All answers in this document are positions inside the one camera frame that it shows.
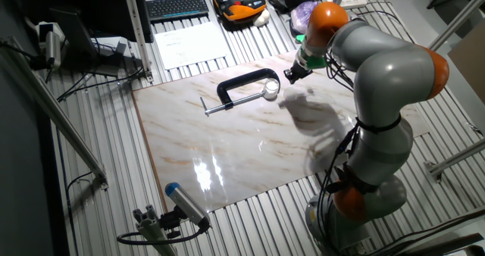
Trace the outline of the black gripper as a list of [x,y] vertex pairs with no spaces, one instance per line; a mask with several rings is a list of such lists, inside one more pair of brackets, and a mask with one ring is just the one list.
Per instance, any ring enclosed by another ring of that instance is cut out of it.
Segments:
[[285,77],[289,80],[291,84],[294,84],[300,79],[304,79],[312,73],[313,70],[301,66],[298,61],[294,61],[291,68],[284,71]]

